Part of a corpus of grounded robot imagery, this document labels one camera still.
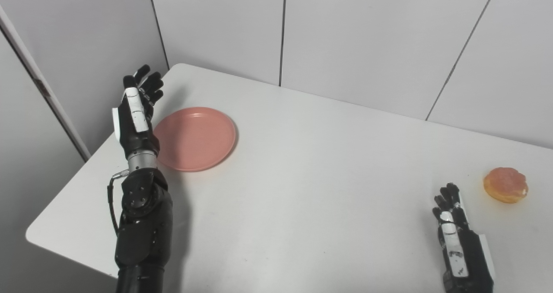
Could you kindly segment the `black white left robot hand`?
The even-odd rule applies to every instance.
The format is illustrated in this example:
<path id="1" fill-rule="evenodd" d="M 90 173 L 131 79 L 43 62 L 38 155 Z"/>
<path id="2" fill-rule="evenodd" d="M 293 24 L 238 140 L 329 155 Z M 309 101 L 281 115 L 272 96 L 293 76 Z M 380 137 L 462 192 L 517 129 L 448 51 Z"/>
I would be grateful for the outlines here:
<path id="1" fill-rule="evenodd" d="M 160 143 L 153 133 L 152 117 L 155 104 L 164 96 L 164 82 L 159 72 L 141 66 L 134 74 L 123 77 L 123 96 L 112 109 L 114 133 L 125 157 L 148 151 L 158 155 Z"/>

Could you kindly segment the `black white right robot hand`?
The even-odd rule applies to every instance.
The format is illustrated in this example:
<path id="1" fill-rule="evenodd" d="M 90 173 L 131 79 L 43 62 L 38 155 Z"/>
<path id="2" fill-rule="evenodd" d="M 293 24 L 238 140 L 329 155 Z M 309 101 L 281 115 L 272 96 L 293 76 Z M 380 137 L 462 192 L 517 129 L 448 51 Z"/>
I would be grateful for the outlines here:
<path id="1" fill-rule="evenodd" d="M 447 293 L 492 293 L 495 270 L 484 234 L 470 228 L 460 189 L 454 183 L 440 188 L 432 213 L 445 263 L 442 276 Z"/>

